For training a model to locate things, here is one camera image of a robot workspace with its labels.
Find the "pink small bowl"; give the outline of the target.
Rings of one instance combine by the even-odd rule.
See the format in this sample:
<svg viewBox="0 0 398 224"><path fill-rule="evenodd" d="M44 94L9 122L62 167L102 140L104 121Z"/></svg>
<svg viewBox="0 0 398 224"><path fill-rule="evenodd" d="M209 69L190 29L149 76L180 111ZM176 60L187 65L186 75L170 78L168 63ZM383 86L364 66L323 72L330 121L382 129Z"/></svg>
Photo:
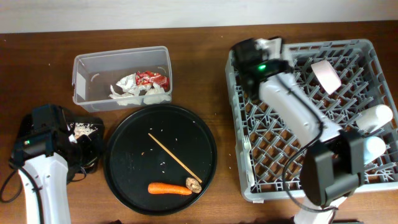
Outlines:
<svg viewBox="0 0 398 224"><path fill-rule="evenodd" d="M329 95L339 89L341 80L329 61L322 60L313 63L311 68L321 86Z"/></svg>

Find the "wooden chopstick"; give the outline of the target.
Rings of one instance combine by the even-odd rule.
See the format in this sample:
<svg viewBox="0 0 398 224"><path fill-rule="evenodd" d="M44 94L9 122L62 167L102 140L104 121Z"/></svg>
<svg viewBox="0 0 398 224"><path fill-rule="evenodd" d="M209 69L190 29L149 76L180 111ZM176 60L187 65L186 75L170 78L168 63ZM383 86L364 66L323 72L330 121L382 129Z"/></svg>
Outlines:
<svg viewBox="0 0 398 224"><path fill-rule="evenodd" d="M168 154L170 155L178 164L180 164L192 177L194 177L200 184L203 181L194 173L192 172L179 158L177 158L170 150L168 150L159 140L157 140L151 133L148 135Z"/></svg>

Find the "orange carrot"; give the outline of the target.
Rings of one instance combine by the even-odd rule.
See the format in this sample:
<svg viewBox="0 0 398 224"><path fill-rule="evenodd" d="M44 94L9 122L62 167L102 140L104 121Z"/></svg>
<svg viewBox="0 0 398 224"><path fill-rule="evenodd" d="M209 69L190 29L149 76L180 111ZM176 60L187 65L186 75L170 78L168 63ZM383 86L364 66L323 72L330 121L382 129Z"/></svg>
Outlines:
<svg viewBox="0 0 398 224"><path fill-rule="evenodd" d="M165 184L154 182L148 185L147 188L150 194L177 194L177 195L191 195L192 191L186 187L179 185Z"/></svg>

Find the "white plastic fork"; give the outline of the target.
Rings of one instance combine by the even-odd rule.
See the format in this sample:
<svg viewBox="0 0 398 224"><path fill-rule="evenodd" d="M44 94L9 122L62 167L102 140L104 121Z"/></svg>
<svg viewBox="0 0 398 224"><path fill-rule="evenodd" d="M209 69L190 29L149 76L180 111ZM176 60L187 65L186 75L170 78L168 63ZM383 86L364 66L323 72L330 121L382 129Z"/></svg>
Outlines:
<svg viewBox="0 0 398 224"><path fill-rule="evenodd" d="M250 183L250 186L253 187L255 186L255 178L251 165L251 158L250 158L251 142L248 135L244 136L243 146L244 146L244 155L246 156L246 175L248 178L248 182Z"/></svg>

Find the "red snack wrapper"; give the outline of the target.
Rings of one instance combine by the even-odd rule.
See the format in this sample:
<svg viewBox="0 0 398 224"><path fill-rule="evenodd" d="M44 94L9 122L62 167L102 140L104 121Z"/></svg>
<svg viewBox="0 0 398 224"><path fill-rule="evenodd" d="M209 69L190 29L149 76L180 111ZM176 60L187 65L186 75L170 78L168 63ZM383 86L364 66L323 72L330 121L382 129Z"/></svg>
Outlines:
<svg viewBox="0 0 398 224"><path fill-rule="evenodd" d="M150 71L136 73L137 86L153 85L154 83L162 87L165 91L170 89L170 79L166 76Z"/></svg>

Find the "brown shiitake mushroom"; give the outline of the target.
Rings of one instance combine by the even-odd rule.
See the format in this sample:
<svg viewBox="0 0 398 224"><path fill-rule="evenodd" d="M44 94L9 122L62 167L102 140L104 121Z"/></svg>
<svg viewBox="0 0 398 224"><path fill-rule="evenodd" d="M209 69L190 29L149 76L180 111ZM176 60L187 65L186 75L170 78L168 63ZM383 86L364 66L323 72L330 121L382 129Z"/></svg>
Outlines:
<svg viewBox="0 0 398 224"><path fill-rule="evenodd" d="M187 177L185 181L186 187L191 190L192 192L199 194L202 190L201 185L199 181L197 181L195 178Z"/></svg>

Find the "white cup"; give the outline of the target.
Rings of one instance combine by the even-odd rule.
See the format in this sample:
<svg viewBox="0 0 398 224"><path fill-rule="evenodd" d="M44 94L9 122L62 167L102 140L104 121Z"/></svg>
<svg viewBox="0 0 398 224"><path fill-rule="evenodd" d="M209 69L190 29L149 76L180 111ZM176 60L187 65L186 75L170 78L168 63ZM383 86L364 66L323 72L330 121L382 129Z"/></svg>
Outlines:
<svg viewBox="0 0 398 224"><path fill-rule="evenodd" d="M356 120L359 129L372 133L391 121L393 112L386 105L376 105L360 112L360 117Z"/></svg>

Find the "light blue cup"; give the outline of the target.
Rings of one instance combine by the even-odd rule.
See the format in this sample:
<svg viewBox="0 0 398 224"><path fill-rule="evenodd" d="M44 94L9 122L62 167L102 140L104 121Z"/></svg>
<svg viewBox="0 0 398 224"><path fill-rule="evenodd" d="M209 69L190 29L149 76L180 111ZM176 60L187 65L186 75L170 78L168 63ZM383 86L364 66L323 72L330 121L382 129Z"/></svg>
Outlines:
<svg viewBox="0 0 398 224"><path fill-rule="evenodd" d="M371 136L364 140L364 165L369 164L386 151L386 143L379 137Z"/></svg>

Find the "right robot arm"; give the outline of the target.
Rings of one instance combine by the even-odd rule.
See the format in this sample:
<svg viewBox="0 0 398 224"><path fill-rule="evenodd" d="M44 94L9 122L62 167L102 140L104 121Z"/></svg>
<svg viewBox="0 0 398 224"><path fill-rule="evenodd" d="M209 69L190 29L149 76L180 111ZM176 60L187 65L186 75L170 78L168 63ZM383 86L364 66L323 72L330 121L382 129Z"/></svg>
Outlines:
<svg viewBox="0 0 398 224"><path fill-rule="evenodd" d="M303 202L294 223L332 223L338 207L364 184L364 138L325 116L297 85L290 52L281 38L263 43L246 39L231 48L233 66L248 97L275 110L296 135L301 148L282 169L282 187L288 168L304 155L300 184Z"/></svg>

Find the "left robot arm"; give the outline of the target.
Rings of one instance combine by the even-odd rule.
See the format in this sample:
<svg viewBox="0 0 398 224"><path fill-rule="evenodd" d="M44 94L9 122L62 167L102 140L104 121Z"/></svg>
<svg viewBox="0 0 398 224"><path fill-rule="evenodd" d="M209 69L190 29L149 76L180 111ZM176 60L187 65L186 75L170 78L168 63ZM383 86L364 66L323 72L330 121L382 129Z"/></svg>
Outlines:
<svg viewBox="0 0 398 224"><path fill-rule="evenodd" d="M104 123L43 105L24 116L9 165L25 195L28 223L70 223L67 185L98 168L105 152Z"/></svg>

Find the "grey dishwasher rack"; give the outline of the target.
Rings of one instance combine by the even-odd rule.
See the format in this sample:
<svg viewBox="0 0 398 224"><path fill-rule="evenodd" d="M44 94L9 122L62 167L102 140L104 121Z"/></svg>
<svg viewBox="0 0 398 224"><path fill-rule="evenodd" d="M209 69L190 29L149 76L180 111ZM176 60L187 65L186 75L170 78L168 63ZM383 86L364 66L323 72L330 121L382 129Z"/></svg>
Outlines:
<svg viewBox="0 0 398 224"><path fill-rule="evenodd" d="M299 87L332 121L345 130L357 128L360 112L376 105L395 106L372 43L366 39L336 40L290 44L294 77ZM311 64L327 60L341 80L341 86L329 95L312 71ZM259 100L244 93L231 58L225 66L229 102L236 136L236 157L243 198L252 203L303 197L299 172L302 158L291 163L286 175L290 192L282 187L282 169L289 157L299 150L299 142L282 118ZM251 165L255 186L246 175L243 139L251 142ZM378 129L375 135L384 140L384 154L367 164L360 192L397 188L397 120Z"/></svg>

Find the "rice and peanut shells pile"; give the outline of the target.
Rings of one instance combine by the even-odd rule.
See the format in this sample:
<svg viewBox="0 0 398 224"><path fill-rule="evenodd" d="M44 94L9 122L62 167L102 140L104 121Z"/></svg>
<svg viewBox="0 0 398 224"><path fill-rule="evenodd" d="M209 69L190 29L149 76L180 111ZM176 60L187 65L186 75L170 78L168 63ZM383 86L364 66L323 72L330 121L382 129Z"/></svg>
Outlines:
<svg viewBox="0 0 398 224"><path fill-rule="evenodd" d="M74 137L78 139L82 135L89 136L91 133L95 132L98 128L94 124L88 123L76 123L74 129Z"/></svg>

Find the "black rectangular tray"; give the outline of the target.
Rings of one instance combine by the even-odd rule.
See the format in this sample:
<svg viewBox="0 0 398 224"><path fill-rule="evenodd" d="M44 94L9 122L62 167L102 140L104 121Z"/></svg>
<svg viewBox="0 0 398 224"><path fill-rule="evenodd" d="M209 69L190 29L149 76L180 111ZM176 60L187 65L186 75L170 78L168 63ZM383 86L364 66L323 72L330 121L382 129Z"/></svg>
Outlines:
<svg viewBox="0 0 398 224"><path fill-rule="evenodd" d="M31 113L21 122L11 158L20 166L37 156L61 156L68 175L91 173L105 152L100 118L65 116L62 112Z"/></svg>

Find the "clear plastic bin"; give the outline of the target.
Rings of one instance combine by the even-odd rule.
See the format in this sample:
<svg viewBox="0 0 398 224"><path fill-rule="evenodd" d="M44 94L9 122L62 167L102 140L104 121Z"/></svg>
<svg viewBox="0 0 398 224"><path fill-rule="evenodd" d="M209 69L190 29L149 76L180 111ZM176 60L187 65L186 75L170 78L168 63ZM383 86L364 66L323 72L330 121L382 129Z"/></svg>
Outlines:
<svg viewBox="0 0 398 224"><path fill-rule="evenodd" d="M172 67L167 47L143 47L78 55L73 65L73 102L90 113L148 106L143 99L151 89L151 84L139 86L144 88L137 97L142 99L141 105L120 106L117 101L123 98L109 97L110 85L117 93L123 94L116 83L125 76L145 71L168 77L170 89L165 92L172 97Z"/></svg>

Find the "round black tray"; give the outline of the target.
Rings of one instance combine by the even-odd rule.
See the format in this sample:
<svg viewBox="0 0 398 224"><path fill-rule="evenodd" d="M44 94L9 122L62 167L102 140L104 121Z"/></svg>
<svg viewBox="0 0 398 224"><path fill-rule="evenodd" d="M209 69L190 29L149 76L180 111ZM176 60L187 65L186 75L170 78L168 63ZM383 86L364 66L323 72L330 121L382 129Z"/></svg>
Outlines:
<svg viewBox="0 0 398 224"><path fill-rule="evenodd" d="M104 176L114 196L125 206L145 215L179 212L201 196L150 194L153 182L185 186L192 177L149 135L151 133L202 181L206 190L217 165L215 139L206 123L191 111L175 105L149 106L128 116L108 141Z"/></svg>

